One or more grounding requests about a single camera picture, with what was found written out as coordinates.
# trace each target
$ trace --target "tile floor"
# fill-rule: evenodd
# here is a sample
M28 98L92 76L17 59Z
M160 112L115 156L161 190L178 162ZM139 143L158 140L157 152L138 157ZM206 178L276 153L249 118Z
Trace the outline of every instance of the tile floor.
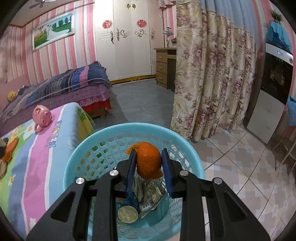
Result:
M126 122L147 122L170 127L174 93L156 85L155 80L115 85L111 91L112 110L95 119L98 129ZM235 131L220 128L214 135L192 143L205 169L206 179L221 177L267 230L273 241L296 210L293 173L286 164L275 171L280 148L267 146L239 126ZM207 205L203 199L206 240L210 240ZM170 241L179 241L179 234Z

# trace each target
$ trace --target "curtain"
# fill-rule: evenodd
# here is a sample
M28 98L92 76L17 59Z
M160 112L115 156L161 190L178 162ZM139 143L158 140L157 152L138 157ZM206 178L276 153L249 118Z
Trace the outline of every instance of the curtain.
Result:
M171 129L187 140L208 137L218 126L235 129L244 119L257 60L249 3L176 3L178 48Z
M174 5L176 1L174 0L158 0L158 6L161 9L166 9L170 5Z
M7 81L8 32L9 27L0 39L0 84L4 84Z

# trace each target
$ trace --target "gray floor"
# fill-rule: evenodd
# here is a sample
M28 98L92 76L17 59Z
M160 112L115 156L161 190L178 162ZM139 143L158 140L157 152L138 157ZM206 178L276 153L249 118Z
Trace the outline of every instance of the gray floor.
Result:
M110 88L112 109L105 118L96 118L97 128L146 122L170 128L174 92L156 85L155 79L114 85Z

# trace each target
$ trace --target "teal plastic basket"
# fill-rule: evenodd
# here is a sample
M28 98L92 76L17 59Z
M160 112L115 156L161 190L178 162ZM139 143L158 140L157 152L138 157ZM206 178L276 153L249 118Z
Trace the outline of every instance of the teal plastic basket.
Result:
M149 142L159 151L168 150L172 160L179 161L183 169L204 178L201 160L191 146L179 134L153 124L125 123L102 129L86 138L72 153L64 176L66 190L77 177L86 180L100 178L115 169L117 163L128 159L125 152L138 142ZM161 186L165 188L164 177ZM95 199L92 200L88 235L92 235L92 221ZM181 229L182 199L171 199L165 195L157 209L135 223L126 224L117 218L119 241L163 241L177 234Z

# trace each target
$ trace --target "wooden desk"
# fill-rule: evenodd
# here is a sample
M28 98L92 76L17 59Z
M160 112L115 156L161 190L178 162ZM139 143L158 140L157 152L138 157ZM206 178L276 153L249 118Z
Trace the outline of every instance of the wooden desk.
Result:
M175 92L177 48L156 50L156 84Z

